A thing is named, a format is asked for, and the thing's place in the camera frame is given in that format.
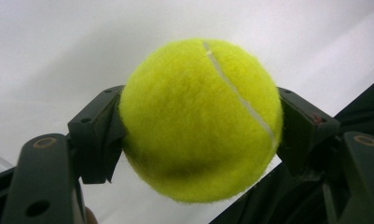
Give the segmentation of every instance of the fuzzy felt surface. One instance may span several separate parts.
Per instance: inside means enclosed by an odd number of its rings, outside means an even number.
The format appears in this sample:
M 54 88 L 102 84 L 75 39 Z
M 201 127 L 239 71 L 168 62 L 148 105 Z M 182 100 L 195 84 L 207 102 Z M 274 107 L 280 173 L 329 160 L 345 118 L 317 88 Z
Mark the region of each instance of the fuzzy felt surface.
M 279 93 L 258 60 L 230 43 L 198 38 L 145 59 L 121 93 L 119 114 L 135 172 L 186 203 L 224 200 L 254 184 L 283 126 Z

